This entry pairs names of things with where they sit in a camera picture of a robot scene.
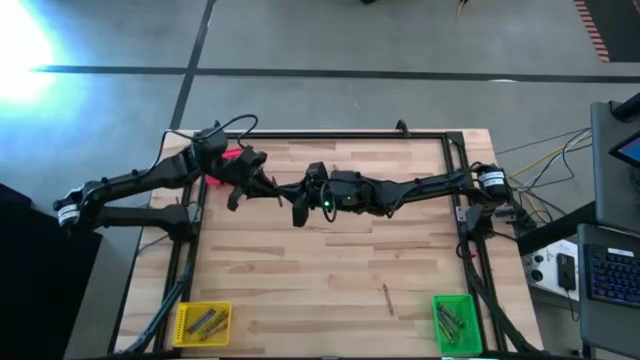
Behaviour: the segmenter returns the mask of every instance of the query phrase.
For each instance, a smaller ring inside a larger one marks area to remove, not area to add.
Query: wooden tabletop
[[[487,130],[462,131],[470,163],[495,162]],[[187,142],[168,135],[163,156]],[[265,172],[279,184],[300,180],[316,161],[324,161],[329,171],[356,170],[396,181],[446,172],[437,140],[246,142],[267,152]],[[232,303],[231,343],[185,349],[183,356],[440,355],[431,298],[468,291],[454,251],[458,235],[450,197],[407,204],[392,219],[339,213],[330,224],[312,211],[305,227],[294,228],[289,204],[280,208],[275,199],[251,199],[231,212],[226,209],[230,191],[209,187],[191,301]],[[164,207],[180,196],[181,190],[157,189],[151,206]],[[496,228],[511,233],[505,225]],[[140,246],[163,234],[146,228]],[[487,247],[500,306],[527,340],[542,348],[517,245],[496,237]],[[158,310],[170,252],[171,241],[165,240],[137,257],[116,351],[130,345]],[[483,318],[489,346],[495,348],[484,307]],[[171,316],[167,348],[173,323]]]

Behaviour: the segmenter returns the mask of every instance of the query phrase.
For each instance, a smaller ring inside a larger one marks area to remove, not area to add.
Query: keyboard
[[[640,307],[640,254],[633,257],[631,252],[611,253],[598,245],[585,248],[589,298]]]

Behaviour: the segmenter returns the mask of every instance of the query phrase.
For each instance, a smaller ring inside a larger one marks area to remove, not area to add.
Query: orange striped tape
[[[580,19],[582,19],[582,23],[587,29],[587,33],[589,34],[589,38],[591,38],[591,42],[593,43],[593,47],[596,50],[598,58],[600,61],[608,63],[610,61],[609,51],[600,37],[600,32],[598,31],[598,28],[596,28],[596,24],[593,21],[584,0],[574,0],[573,3],[578,9]],[[640,0],[633,0],[633,3],[636,5],[638,12],[640,12]]]

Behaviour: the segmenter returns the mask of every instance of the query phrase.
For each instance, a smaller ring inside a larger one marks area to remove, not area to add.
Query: black mat
[[[574,0],[604,62],[640,62],[640,0]]]

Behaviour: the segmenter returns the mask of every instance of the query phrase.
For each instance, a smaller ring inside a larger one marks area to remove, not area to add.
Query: electronic device
[[[574,259],[573,270],[569,270],[567,267],[565,271],[573,271],[573,277],[577,278],[580,267],[578,246],[571,241],[559,240],[522,257],[522,267],[527,275],[527,283],[529,286],[548,293],[562,297],[569,296],[573,301],[580,301],[580,295],[577,291],[580,288],[579,283],[576,284],[576,291],[569,291],[568,294],[567,290],[560,286],[560,276],[562,274],[558,271],[560,263],[558,256],[561,254],[568,255]]]
[[[567,254],[556,255],[556,263],[558,268],[558,286],[573,291],[576,289],[576,262],[573,256]]]
[[[640,131],[614,146],[609,153],[636,168],[640,168]]]
[[[640,254],[592,244],[585,251],[589,298],[640,307]]]

